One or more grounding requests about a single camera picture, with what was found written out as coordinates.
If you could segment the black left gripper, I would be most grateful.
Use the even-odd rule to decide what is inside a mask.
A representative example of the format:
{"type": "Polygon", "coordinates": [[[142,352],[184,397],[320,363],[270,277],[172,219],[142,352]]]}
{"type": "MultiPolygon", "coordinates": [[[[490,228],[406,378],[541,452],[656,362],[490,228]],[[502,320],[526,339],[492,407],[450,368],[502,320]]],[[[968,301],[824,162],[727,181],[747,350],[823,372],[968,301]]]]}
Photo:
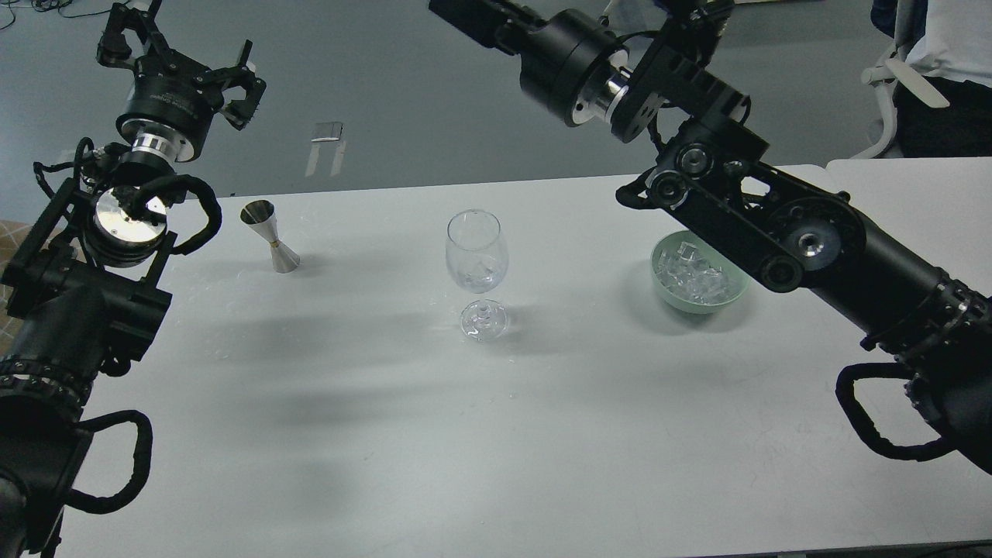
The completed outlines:
{"type": "Polygon", "coordinates": [[[202,155],[214,115],[244,130],[255,116],[267,84],[250,64],[253,42],[245,40],[233,66],[209,68],[176,61],[156,17],[162,2],[139,8],[115,3],[97,43],[97,64],[130,71],[134,82],[116,127],[133,143],[142,132],[170,140],[177,162],[202,155]],[[205,82],[196,75],[205,71],[205,82]]]}

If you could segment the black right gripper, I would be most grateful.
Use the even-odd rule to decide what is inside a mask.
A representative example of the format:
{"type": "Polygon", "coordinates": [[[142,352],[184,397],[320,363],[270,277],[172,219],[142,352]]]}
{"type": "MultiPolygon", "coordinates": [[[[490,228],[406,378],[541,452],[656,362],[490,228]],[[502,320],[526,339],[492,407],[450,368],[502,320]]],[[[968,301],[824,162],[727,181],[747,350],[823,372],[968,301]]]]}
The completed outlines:
{"type": "Polygon", "coordinates": [[[517,54],[522,91],[569,127],[611,117],[629,88],[629,50],[576,9],[536,20],[510,1],[429,1],[429,10],[489,49],[517,54]]]}

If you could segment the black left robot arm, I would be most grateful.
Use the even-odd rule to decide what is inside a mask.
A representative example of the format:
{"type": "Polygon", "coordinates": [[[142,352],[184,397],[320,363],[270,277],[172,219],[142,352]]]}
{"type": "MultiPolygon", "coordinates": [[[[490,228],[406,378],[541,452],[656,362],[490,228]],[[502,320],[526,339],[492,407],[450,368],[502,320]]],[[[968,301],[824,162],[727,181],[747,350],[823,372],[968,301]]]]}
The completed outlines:
{"type": "Polygon", "coordinates": [[[213,188],[177,164],[202,155],[214,117],[243,129],[266,89],[242,46],[211,68],[159,30],[159,1],[114,4],[97,45],[104,67],[133,88],[121,141],[77,143],[63,163],[36,163],[49,201],[2,273],[21,321],[2,357],[2,555],[52,557],[67,508],[109,515],[151,474],[153,429],[137,410],[84,417],[99,375],[124,377],[152,345],[171,294],[158,283],[170,257],[220,232],[213,188]]]}

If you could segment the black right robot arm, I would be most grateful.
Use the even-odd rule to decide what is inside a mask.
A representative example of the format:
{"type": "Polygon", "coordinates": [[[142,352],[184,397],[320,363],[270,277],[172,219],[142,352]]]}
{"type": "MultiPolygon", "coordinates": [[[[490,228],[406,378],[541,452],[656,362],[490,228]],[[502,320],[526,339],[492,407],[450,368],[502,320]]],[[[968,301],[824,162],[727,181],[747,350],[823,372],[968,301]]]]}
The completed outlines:
{"type": "Polygon", "coordinates": [[[663,27],[637,67],[624,41],[574,9],[544,19],[510,1],[432,1],[429,10],[483,47],[518,56],[521,88],[572,127],[601,118],[630,142],[656,113],[687,120],[656,162],[619,188],[621,205],[662,209],[765,289],[807,288],[864,331],[892,363],[848,365],[835,394],[858,438],[893,460],[957,452],[991,465],[990,299],[888,236],[846,193],[762,162],[744,122],[748,96],[706,67],[732,1],[665,1],[663,27]]]}

